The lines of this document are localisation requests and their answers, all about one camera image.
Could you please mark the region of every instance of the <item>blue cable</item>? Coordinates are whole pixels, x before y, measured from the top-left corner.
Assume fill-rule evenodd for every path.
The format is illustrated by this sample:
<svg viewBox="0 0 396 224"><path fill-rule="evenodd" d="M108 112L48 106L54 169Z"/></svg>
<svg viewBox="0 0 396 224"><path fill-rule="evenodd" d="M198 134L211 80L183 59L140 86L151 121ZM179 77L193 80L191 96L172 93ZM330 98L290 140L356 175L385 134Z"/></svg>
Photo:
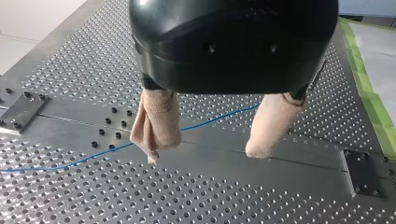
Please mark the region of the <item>blue cable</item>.
<svg viewBox="0 0 396 224"><path fill-rule="evenodd" d="M235 110L233 112L227 113L225 115L219 116L217 118L210 119L208 121L205 121L203 123L199 123L199 124L196 124L196 125L192 125L190 127L185 127L185 128L180 129L180 130L183 132L183 131L195 129L195 128L204 126L204 125L206 125L208 123L214 122L216 120L224 119L224 118L229 117L229 116L231 116L233 114L254 109L254 108L258 107L259 105L260 104L249 106L249 107L242 108L242 109L238 109L238 110ZM73 166L73 165L78 165L78 163L82 163L82 162L85 162L87 160L94 159L94 158L96 158L98 156L102 156L102 155L105 155L107 153L114 152L114 151L117 151L117 150L120 150L120 149L123 149L123 148L126 148L126 147L130 147L130 146L133 146L133 145L134 145L134 143L128 143L128 144L125 144L125 145L122 145L122 146L119 146L119 147L111 148L111 149L106 150L106 151L101 151L101 152L95 153L95 154L93 154L93 155L91 155L89 157L83 158L83 159L78 160L78 161L73 161L73 162L70 162L70 163L67 163L67 164L64 164L64 165L61 165L61 166L55 166L55 167L31 167L31 168L18 168L18 169L9 168L9 169L0 169L0 172L25 172L25 171L61 170L61 169L64 169L64 168L67 168L67 167L70 167L70 166Z"/></svg>

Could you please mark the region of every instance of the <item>aluminum platform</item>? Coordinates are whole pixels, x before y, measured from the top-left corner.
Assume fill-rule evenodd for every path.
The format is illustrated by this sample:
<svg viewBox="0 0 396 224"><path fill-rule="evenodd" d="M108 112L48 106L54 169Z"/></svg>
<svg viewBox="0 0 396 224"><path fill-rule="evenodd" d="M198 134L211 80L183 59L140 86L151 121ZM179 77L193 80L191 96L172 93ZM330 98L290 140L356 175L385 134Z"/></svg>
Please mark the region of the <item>aluminum platform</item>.
<svg viewBox="0 0 396 224"><path fill-rule="evenodd" d="M273 158L246 157L254 111L242 112L184 132L158 165L128 147L59 171L3 172L0 224L396 223L389 171L396 166L383 162L338 28L325 58L306 110ZM0 77L0 116L24 91L50 97L21 134L0 132L0 167L60 166L128 143L142 88L138 71L127 0L88 0ZM262 99L178 97L181 127ZM344 149L370 155L382 199L351 190Z"/></svg>

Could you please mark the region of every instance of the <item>bolt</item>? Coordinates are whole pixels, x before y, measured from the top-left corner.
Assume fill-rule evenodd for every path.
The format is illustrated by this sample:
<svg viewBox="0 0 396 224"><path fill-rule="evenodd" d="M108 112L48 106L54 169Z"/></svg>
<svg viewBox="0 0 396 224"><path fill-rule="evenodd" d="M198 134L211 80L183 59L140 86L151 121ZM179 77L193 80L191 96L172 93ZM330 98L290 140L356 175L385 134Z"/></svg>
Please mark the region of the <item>bolt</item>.
<svg viewBox="0 0 396 224"><path fill-rule="evenodd" d="M352 151L348 149L348 150L345 151L344 154L346 155L346 157L348 157L348 156L350 156L352 154Z"/></svg>
<svg viewBox="0 0 396 224"><path fill-rule="evenodd" d="M376 190L374 190L373 194L374 194L375 196L379 196L379 195L381 194L381 190L376 189Z"/></svg>
<svg viewBox="0 0 396 224"><path fill-rule="evenodd" d="M24 91L24 92L23 92L23 95L24 95L26 98L28 98L28 97L30 97L30 92L29 92L29 91Z"/></svg>
<svg viewBox="0 0 396 224"><path fill-rule="evenodd" d="M21 128L21 125L18 122L14 122L13 125L16 130L19 130Z"/></svg>
<svg viewBox="0 0 396 224"><path fill-rule="evenodd" d="M98 147L98 143L95 141L91 142L91 147Z"/></svg>
<svg viewBox="0 0 396 224"><path fill-rule="evenodd" d="M271 50L272 53L274 53L277 50L277 44L272 44L270 46L270 50Z"/></svg>
<svg viewBox="0 0 396 224"><path fill-rule="evenodd" d="M362 189L363 189L363 188L362 188L361 186L357 186L357 187L355 188L355 191L356 191L357 193L360 193Z"/></svg>
<svg viewBox="0 0 396 224"><path fill-rule="evenodd" d="M209 52L213 53L215 52L216 45L209 45Z"/></svg>
<svg viewBox="0 0 396 224"><path fill-rule="evenodd" d="M369 158L369 154L367 152L363 152L363 154L361 154L361 158L367 159L367 158Z"/></svg>
<svg viewBox="0 0 396 224"><path fill-rule="evenodd" d="M394 172L392 169L388 169L387 174L388 174L388 175L394 175L395 172Z"/></svg>

